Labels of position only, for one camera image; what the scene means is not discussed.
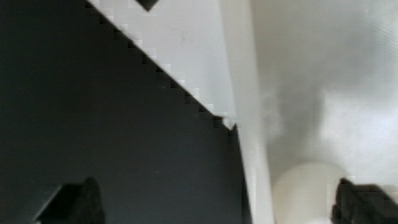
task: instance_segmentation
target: white wall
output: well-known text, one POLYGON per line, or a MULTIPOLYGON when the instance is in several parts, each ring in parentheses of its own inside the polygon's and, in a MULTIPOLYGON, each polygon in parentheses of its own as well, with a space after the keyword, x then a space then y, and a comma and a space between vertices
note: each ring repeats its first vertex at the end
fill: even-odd
POLYGON ((230 74, 235 90, 240 147, 246 166, 253 223, 274 223, 267 127, 262 111, 262 86, 253 27, 253 5, 248 0, 221 0, 228 45, 230 74))
POLYGON ((235 122, 235 101, 217 0, 91 0, 210 112, 235 122))
MULTIPOLYGON (((397 9, 392 0, 253 0, 267 121, 265 135, 253 141, 264 144, 267 137, 274 186, 306 163, 319 162, 347 172, 356 184, 398 187, 397 9)), ((294 195, 301 211, 317 210, 297 189, 322 179, 306 179, 306 172, 297 177, 280 190, 294 195)), ((299 213, 297 208, 278 211, 278 200, 274 205, 283 218, 299 213)), ((280 224, 304 223, 278 218, 280 224)))

